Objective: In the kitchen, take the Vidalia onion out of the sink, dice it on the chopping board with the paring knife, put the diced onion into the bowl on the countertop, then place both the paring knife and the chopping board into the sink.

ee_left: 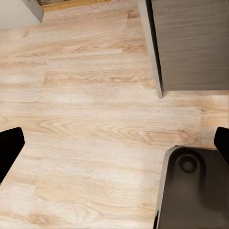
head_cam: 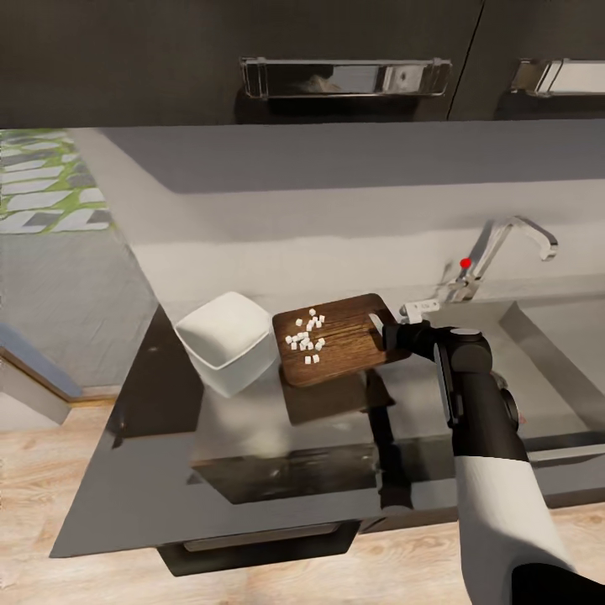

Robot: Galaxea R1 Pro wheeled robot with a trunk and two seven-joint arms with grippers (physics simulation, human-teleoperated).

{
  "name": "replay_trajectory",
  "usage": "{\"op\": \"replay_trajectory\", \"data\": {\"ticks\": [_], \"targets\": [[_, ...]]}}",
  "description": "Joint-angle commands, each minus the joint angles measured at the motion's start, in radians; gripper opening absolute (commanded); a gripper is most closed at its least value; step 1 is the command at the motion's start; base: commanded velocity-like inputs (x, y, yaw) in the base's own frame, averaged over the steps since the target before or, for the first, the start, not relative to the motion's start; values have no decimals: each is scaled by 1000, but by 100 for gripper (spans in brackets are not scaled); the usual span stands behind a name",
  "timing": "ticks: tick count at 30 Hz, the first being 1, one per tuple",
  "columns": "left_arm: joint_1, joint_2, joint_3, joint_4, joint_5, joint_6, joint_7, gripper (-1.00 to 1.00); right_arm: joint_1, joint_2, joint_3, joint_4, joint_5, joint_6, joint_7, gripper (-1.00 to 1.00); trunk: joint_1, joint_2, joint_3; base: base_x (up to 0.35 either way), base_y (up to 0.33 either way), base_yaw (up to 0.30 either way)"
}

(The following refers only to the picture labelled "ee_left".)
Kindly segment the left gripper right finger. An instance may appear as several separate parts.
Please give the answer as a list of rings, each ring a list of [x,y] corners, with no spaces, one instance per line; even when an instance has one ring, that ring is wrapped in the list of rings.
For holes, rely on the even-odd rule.
[[[214,144],[217,147],[218,151],[221,153],[227,164],[229,165],[229,129],[218,127]]]

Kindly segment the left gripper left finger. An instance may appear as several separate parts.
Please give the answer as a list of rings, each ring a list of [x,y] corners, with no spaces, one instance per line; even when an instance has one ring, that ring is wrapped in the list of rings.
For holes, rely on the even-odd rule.
[[[0,184],[25,145],[20,127],[0,132]]]

